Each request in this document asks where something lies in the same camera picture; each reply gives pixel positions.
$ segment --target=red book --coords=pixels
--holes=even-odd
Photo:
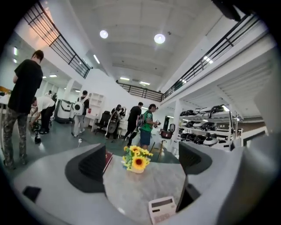
[[[108,167],[110,161],[112,160],[112,155],[113,154],[111,152],[105,151],[105,167],[104,167],[104,172],[105,172],[106,168]]]

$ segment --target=man in green shirt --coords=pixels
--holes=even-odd
[[[153,125],[158,125],[158,122],[153,122],[152,113],[154,113],[155,111],[156,105],[151,104],[148,108],[148,111],[146,111],[143,115],[144,124],[140,128],[140,146],[143,149],[148,149],[148,146],[150,145],[150,136]]]

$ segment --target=white shirt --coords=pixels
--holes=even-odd
[[[41,112],[42,110],[54,106],[54,101],[47,97],[47,96],[42,96],[37,98],[37,108],[38,112]]]
[[[49,94],[49,92],[45,93],[44,96],[52,98],[52,94]]]

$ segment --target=sunflower center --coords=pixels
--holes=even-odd
[[[136,165],[141,165],[142,164],[142,160],[138,159],[136,160]]]

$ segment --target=white pants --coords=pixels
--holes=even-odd
[[[73,128],[73,134],[76,136],[79,134],[80,131],[84,130],[84,118],[85,115],[74,117],[74,128]]]

